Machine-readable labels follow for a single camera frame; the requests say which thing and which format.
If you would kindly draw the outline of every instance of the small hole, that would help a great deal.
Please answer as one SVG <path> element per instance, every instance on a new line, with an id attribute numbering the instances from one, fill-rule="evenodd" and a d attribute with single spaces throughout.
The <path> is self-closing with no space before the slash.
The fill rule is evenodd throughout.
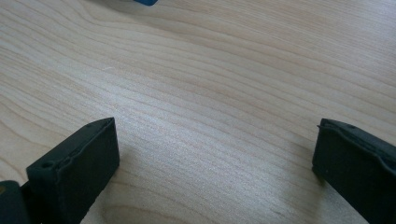
<path id="1" fill-rule="evenodd" d="M 6 187 L 0 186 L 0 194 L 4 193 L 6 191 Z"/>
<path id="2" fill-rule="evenodd" d="M 53 165 L 53 162 L 52 162 L 52 161 L 46 161 L 46 162 L 44 162 L 44 163 L 41 165 L 41 167 L 43 167 L 44 169 L 46 169 L 46 168 L 50 168 L 52 165 Z"/>

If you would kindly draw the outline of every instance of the black plastic object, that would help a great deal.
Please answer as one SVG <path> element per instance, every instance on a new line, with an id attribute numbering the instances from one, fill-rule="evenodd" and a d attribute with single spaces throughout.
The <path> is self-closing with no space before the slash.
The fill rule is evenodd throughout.
<path id="1" fill-rule="evenodd" d="M 149 7 L 157 2 L 157 0 L 135 0 L 135 1 Z"/>
<path id="2" fill-rule="evenodd" d="M 396 224 L 396 147 L 352 125 L 323 119 L 312 169 L 369 223 Z"/>
<path id="3" fill-rule="evenodd" d="M 21 224 L 77 224 L 119 165 L 114 119 L 87 124 L 30 165 L 29 181 L 20 189 L 13 182 L 11 198 L 18 208 L 8 209 L 9 198 L 2 196 L 4 192 L 0 195 L 0 223 L 10 223 L 6 219 L 10 215 L 3 215 L 7 210 L 30 220 L 17 222 Z M 0 182 L 0 188 L 7 182 Z"/>
<path id="4" fill-rule="evenodd" d="M 20 185 L 12 180 L 0 182 L 0 223 L 28 224 Z"/>

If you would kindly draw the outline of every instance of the light wooden surface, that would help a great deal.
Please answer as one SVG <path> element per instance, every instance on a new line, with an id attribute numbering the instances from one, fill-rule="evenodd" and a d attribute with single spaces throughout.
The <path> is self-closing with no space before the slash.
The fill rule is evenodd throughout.
<path id="1" fill-rule="evenodd" d="M 0 179 L 115 117 L 82 223 L 365 223 L 311 172 L 321 118 L 396 144 L 396 2 L 0 1 Z"/>

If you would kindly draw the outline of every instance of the blue object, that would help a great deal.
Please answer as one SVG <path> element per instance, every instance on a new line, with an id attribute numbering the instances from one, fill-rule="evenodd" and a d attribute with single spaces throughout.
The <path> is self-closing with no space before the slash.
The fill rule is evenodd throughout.
<path id="1" fill-rule="evenodd" d="M 135 1 L 149 7 L 151 7 L 157 2 L 157 0 L 135 0 Z"/>

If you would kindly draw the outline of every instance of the black bracket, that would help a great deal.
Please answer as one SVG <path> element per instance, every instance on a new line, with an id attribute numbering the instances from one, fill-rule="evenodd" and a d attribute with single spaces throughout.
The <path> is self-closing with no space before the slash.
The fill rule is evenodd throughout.
<path id="1" fill-rule="evenodd" d="M 369 223 L 396 224 L 396 147 L 355 126 L 323 119 L 313 165 L 314 173 Z"/>
<path id="2" fill-rule="evenodd" d="M 22 187 L 0 182 L 0 223 L 80 223 L 119 165 L 115 120 L 87 124 L 27 167 Z"/>

